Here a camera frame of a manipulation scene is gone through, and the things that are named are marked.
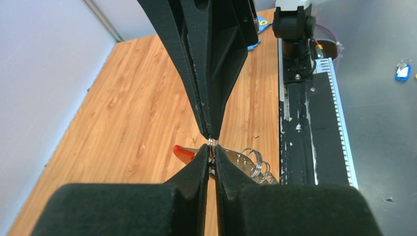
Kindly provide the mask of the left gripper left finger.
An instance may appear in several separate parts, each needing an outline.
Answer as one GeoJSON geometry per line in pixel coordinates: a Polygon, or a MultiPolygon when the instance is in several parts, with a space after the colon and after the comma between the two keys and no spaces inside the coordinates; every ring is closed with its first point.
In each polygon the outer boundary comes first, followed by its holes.
{"type": "Polygon", "coordinates": [[[34,236],[202,236],[209,148],[161,184],[71,183],[46,203],[34,236]]]}

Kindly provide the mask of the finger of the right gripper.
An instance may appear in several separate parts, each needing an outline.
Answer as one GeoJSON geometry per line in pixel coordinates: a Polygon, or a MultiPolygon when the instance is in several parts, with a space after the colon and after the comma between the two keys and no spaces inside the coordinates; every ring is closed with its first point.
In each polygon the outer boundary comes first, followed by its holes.
{"type": "Polygon", "coordinates": [[[138,1],[176,67],[200,133],[206,139],[208,130],[202,111],[194,60],[190,51],[184,10],[179,0],[138,1]]]}
{"type": "Polygon", "coordinates": [[[225,107],[248,55],[258,41],[252,0],[182,0],[182,40],[189,78],[184,79],[200,133],[220,136],[225,107]]]}

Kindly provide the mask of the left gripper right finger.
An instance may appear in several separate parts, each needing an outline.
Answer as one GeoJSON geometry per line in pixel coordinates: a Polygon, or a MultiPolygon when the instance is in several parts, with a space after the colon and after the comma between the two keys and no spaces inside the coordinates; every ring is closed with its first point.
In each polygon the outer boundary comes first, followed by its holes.
{"type": "Polygon", "coordinates": [[[379,236],[381,230],[353,187],[260,185],[214,149],[221,236],[379,236]]]}

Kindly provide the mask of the red handled metal key holder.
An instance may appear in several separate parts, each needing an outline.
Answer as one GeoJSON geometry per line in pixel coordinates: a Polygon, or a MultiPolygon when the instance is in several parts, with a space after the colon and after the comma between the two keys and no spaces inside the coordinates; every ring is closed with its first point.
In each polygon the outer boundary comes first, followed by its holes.
{"type": "MultiPolygon", "coordinates": [[[[263,160],[262,154],[253,148],[236,151],[223,148],[229,161],[259,185],[275,185],[279,181],[271,172],[271,166],[263,160]]],[[[189,164],[198,153],[197,148],[174,145],[173,154],[185,165],[189,164]]]]}

